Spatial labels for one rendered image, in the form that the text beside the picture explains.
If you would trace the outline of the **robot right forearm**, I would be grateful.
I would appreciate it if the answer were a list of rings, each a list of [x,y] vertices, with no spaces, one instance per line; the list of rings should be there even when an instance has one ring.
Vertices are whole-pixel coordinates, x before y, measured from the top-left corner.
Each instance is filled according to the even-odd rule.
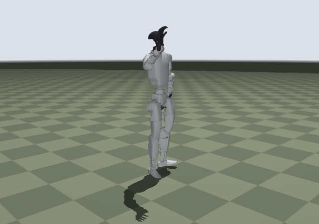
[[[143,67],[145,66],[146,63],[154,64],[156,59],[160,56],[160,54],[164,51],[164,46],[161,46],[161,50],[157,51],[156,49],[153,51],[153,53],[148,57],[148,59],[144,62]]]

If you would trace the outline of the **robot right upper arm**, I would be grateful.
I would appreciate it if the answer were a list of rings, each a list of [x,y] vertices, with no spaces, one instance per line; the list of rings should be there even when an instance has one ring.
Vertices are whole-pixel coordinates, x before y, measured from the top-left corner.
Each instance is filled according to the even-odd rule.
[[[147,54],[144,58],[143,58],[143,63],[148,59],[148,57],[150,57],[151,54]],[[143,67],[144,70],[146,71],[150,71],[153,67],[153,64],[150,63],[146,63],[145,66]]]

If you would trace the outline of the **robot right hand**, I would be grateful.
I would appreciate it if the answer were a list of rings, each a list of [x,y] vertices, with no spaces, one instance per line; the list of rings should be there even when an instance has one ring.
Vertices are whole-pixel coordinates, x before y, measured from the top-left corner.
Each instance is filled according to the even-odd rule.
[[[167,34],[167,31],[163,34],[164,30],[168,28],[167,26],[163,26],[162,28],[160,28],[158,30],[158,37],[157,37],[157,40],[158,40],[158,43],[157,43],[157,51],[160,51],[161,50],[161,46],[164,44],[162,43],[163,42],[163,38],[164,36]]]

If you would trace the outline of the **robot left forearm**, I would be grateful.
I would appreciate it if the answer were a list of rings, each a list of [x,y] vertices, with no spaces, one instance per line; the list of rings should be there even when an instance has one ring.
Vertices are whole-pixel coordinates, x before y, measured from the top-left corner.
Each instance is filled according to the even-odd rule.
[[[173,82],[174,82],[174,79],[171,81],[168,81],[167,90],[166,90],[167,96],[173,93]]]

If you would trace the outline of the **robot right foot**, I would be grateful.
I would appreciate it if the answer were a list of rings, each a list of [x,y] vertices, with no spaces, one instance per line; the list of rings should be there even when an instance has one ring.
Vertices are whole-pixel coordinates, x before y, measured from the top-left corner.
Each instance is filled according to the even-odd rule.
[[[162,178],[161,175],[157,172],[157,170],[154,170],[154,168],[153,171],[151,171],[151,168],[149,168],[148,173],[150,173],[155,178]]]

